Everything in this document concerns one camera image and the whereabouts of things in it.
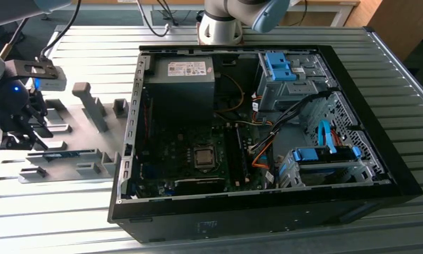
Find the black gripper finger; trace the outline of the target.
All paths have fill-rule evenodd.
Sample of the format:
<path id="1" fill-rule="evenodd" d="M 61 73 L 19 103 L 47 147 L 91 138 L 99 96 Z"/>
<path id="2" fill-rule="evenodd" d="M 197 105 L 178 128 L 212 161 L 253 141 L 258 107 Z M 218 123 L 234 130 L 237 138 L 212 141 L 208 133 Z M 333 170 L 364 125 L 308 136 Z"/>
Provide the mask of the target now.
<path id="1" fill-rule="evenodd" d="M 19 132 L 4 132 L 0 129 L 0 150 L 41 150 L 48 151 L 49 146 L 41 140 L 49 137 L 49 128 L 47 124 L 33 124 L 31 135 Z"/>
<path id="2" fill-rule="evenodd" d="M 28 89 L 29 100 L 25 106 L 25 111 L 29 113 L 31 119 L 29 124 L 33 130 L 43 138 L 52 138 L 53 133 L 48 129 L 48 123 L 45 117 L 48 115 L 48 108 L 43 98 L 43 94 L 37 89 Z"/>

